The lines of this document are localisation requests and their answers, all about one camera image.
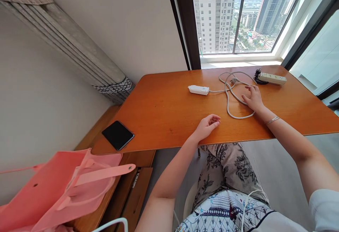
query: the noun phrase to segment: rolled curtain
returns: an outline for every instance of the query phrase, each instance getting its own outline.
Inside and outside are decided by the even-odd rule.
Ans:
[[[65,55],[77,74],[115,104],[133,90],[119,67],[52,0],[0,0],[0,6]]]

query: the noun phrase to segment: person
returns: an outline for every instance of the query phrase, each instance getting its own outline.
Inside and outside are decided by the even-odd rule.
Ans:
[[[257,86],[242,98],[295,161],[316,231],[339,231],[339,177],[319,150],[266,108]],[[171,231],[175,198],[199,141],[221,123],[203,118],[156,182],[136,231]],[[176,231],[306,231],[273,210],[241,143],[203,145],[208,153],[191,215]]]

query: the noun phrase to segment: bracelet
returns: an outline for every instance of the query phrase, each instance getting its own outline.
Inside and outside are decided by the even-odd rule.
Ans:
[[[265,124],[270,124],[271,122],[275,121],[275,120],[278,120],[280,117],[279,116],[276,116],[274,117],[273,119],[269,120],[268,122],[266,122]]]

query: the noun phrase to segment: floral pants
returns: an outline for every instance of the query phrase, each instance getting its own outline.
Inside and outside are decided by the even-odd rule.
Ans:
[[[200,149],[207,152],[208,156],[198,179],[192,211],[222,190],[238,190],[245,194],[261,190],[241,143],[201,145]],[[252,193],[251,197],[268,205],[261,191]]]

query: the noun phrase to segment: pink bag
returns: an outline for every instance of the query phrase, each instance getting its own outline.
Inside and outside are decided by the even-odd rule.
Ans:
[[[0,232],[41,231],[95,211],[115,177],[135,169],[134,164],[119,166],[121,158],[92,155],[91,149],[61,151],[34,166],[36,174],[0,207]]]

